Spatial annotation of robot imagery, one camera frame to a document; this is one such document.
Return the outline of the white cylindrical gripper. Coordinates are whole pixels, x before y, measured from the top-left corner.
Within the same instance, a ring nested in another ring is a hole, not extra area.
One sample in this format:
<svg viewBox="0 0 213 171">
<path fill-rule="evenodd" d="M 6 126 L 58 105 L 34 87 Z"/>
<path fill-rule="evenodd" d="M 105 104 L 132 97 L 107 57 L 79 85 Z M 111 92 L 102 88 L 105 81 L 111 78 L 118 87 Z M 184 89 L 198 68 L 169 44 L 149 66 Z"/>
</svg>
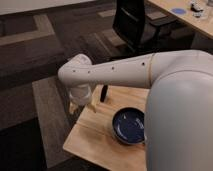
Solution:
<svg viewBox="0 0 213 171">
<path fill-rule="evenodd" d="M 77 87 L 72 87 L 69 91 L 69 98 L 73 103 L 69 105 L 69 113 L 71 115 L 77 110 L 77 105 L 84 106 L 87 105 L 88 107 L 96 113 L 96 105 L 90 103 L 91 102 L 91 87 L 88 84 L 79 85 Z"/>
</svg>

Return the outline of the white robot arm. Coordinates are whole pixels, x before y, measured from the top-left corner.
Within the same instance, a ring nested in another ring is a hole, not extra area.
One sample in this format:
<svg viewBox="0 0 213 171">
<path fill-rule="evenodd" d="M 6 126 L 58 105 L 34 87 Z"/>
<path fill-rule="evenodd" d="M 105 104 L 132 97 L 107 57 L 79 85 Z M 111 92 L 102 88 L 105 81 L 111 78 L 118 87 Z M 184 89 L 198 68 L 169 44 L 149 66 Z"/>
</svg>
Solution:
<svg viewBox="0 0 213 171">
<path fill-rule="evenodd" d="M 146 88 L 148 171 L 213 171 L 213 54 L 149 53 L 94 64 L 78 54 L 58 70 L 70 100 L 86 104 L 91 85 Z"/>
</svg>

